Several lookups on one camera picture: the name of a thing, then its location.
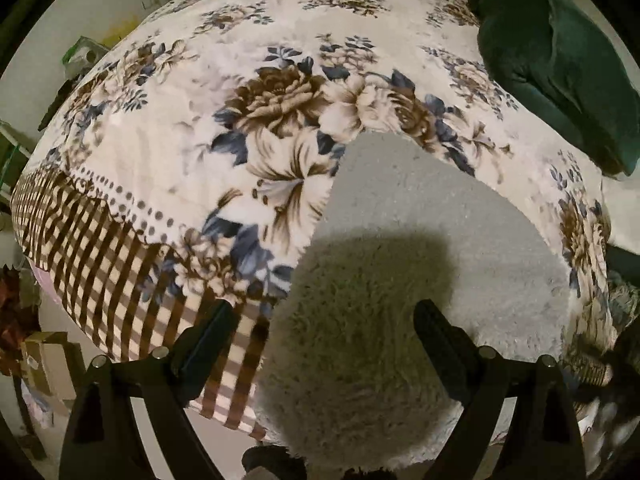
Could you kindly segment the grey fluffy fleece pant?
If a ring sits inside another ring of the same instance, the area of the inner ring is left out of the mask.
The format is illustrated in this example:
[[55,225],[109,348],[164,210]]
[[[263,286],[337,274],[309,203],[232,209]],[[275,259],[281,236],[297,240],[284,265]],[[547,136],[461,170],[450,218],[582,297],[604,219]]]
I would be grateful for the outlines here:
[[442,449],[461,408],[414,331],[423,299],[508,359],[562,350],[565,271],[532,222],[413,142],[363,133],[273,310],[257,376],[260,422],[311,478],[416,477]]

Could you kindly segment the cardboard box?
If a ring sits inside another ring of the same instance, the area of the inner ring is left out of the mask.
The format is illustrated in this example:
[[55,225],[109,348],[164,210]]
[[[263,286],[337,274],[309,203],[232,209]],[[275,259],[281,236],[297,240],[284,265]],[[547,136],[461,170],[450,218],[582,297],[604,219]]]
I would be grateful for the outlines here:
[[35,332],[21,345],[23,372],[28,384],[61,402],[73,402],[85,374],[79,344],[64,332]]

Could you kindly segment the floral cream bed blanket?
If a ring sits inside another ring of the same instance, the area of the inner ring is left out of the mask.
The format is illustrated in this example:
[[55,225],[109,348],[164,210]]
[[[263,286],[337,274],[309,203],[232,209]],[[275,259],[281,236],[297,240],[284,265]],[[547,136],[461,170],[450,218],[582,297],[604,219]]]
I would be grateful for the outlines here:
[[172,0],[104,55],[12,193],[17,243],[115,361],[213,299],[239,328],[192,408],[262,438],[271,310],[363,133],[413,141],[536,226],[570,286],[564,359],[610,350],[600,170],[486,70],[465,0]]

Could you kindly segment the dark green pillow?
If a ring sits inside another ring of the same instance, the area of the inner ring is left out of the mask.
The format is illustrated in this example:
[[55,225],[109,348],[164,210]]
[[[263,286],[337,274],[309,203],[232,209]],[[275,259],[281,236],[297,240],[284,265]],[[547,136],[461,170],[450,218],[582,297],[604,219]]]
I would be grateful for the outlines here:
[[639,93],[612,42],[568,0],[468,0],[489,76],[608,176],[639,160]]

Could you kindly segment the green white box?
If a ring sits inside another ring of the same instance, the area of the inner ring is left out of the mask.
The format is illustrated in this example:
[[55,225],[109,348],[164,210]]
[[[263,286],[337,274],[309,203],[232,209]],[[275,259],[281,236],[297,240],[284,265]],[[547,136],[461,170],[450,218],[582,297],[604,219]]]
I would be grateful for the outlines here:
[[62,57],[65,77],[73,79],[87,73],[107,52],[108,48],[103,44],[81,36]]

